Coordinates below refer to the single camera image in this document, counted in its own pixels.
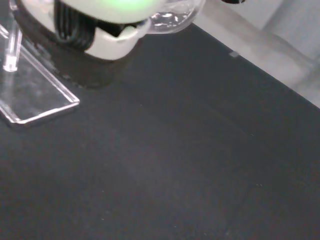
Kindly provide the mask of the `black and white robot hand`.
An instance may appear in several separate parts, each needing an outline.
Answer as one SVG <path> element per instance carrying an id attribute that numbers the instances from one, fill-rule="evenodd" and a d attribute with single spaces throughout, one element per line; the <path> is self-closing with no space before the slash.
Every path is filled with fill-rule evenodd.
<path id="1" fill-rule="evenodd" d="M 27 47 L 80 86 L 108 82 L 151 27 L 163 0 L 11 0 Z"/>

